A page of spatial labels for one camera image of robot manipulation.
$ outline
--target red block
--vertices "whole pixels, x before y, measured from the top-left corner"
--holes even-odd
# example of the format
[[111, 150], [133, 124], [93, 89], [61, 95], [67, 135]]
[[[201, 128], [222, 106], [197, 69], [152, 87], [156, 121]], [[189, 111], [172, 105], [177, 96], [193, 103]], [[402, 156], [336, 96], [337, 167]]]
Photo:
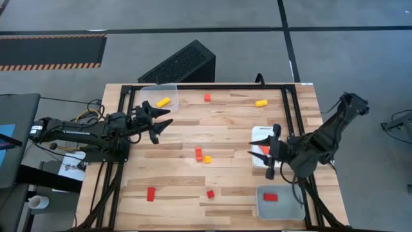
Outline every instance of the red block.
[[264, 193], [264, 194], [263, 194], [263, 200], [266, 200], [266, 201], [277, 201], [277, 194]]
[[148, 187], [147, 189], [147, 201], [153, 201], [155, 199], [155, 188]]
[[209, 93], [205, 94], [205, 101], [207, 102], [211, 101], [211, 95]]
[[209, 197], [209, 198], [214, 198], [214, 192], [213, 192], [213, 190], [210, 190], [210, 191], [207, 192], [207, 197]]
[[268, 146], [259, 146], [262, 150], [264, 155], [269, 155], [269, 147]]
[[201, 147], [196, 147], [196, 160], [201, 162], [203, 160], [203, 155], [201, 154]]

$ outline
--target hazard stripe tape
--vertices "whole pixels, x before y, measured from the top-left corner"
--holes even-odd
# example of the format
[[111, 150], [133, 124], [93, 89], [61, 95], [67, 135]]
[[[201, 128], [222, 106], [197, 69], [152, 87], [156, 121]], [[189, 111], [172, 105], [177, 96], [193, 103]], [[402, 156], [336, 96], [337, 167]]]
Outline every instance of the hazard stripe tape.
[[63, 70], [76, 68], [99, 68], [100, 63], [80, 64], [33, 64], [33, 65], [0, 65], [0, 71], [29, 71], [29, 70]]
[[80, 37], [107, 37], [107, 34], [88, 35], [41, 35], [41, 36], [10, 36], [0, 37], [0, 39], [60, 39], [60, 38], [80, 38]]

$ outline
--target yellow block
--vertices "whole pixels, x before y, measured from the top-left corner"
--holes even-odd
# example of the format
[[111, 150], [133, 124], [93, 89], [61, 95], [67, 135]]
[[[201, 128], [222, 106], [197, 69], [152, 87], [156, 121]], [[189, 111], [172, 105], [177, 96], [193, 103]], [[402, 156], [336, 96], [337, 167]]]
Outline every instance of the yellow block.
[[266, 99], [255, 102], [255, 106], [256, 106], [256, 107], [266, 106], [267, 104], [268, 104], [268, 101], [267, 101]]
[[162, 108], [163, 106], [169, 104], [170, 98], [166, 97], [165, 99], [161, 100], [160, 102], [156, 103], [158, 108]]
[[212, 162], [212, 157], [208, 156], [208, 155], [204, 156], [203, 157], [203, 162], [206, 163], [206, 164], [210, 164]]

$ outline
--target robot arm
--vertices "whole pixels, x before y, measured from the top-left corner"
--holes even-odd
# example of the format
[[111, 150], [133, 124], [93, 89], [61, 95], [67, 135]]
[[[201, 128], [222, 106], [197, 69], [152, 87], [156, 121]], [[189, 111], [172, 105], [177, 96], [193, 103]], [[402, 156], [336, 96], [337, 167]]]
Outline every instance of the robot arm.
[[274, 136], [268, 136], [261, 141], [251, 142], [252, 145], [270, 146], [269, 157], [249, 152], [262, 159], [268, 166], [267, 179], [274, 178], [274, 161], [287, 162], [300, 178], [311, 175], [318, 162], [326, 164], [333, 160], [339, 148], [343, 130], [358, 115], [369, 112], [368, 102], [354, 93], [345, 93], [340, 98], [337, 112], [313, 133], [302, 137], [291, 137], [287, 143], [280, 141], [281, 127], [275, 124]]
[[106, 115], [104, 121], [91, 124], [47, 117], [34, 122], [29, 139], [34, 143], [64, 140], [86, 144], [79, 148], [86, 153], [84, 159], [86, 162], [123, 162], [128, 157], [130, 136], [140, 136], [142, 132], [148, 131], [152, 143], [159, 143], [156, 136], [173, 120], [154, 123], [153, 118], [169, 112], [169, 110], [152, 108], [145, 101], [142, 107], [137, 106], [130, 115], [122, 112], [112, 113]]

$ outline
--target clear plastic container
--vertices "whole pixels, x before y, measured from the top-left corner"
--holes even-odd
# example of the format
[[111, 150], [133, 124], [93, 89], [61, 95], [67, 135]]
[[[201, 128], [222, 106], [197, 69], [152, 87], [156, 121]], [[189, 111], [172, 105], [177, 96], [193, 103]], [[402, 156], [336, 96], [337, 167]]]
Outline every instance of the clear plastic container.
[[[268, 136], [273, 136], [273, 127], [271, 126], [255, 126], [252, 128], [252, 141], [259, 141], [267, 138]], [[252, 151], [255, 153], [263, 154], [262, 150], [257, 145], [252, 145]], [[252, 165], [255, 168], [268, 168], [263, 164], [263, 161], [254, 155], [252, 157]], [[275, 168], [280, 168], [281, 163], [275, 161]]]
[[[296, 195], [302, 199], [302, 191], [296, 184]], [[277, 194], [277, 202], [263, 200], [264, 193]], [[292, 185], [267, 185], [256, 188], [257, 215], [262, 220], [303, 220], [306, 213], [292, 193]]]
[[152, 107], [157, 108], [156, 103], [166, 97], [170, 98], [170, 102], [163, 106], [162, 109], [170, 110], [171, 112], [179, 110], [178, 86], [175, 83], [143, 87], [140, 90], [138, 101], [140, 106], [144, 101], [149, 101]]

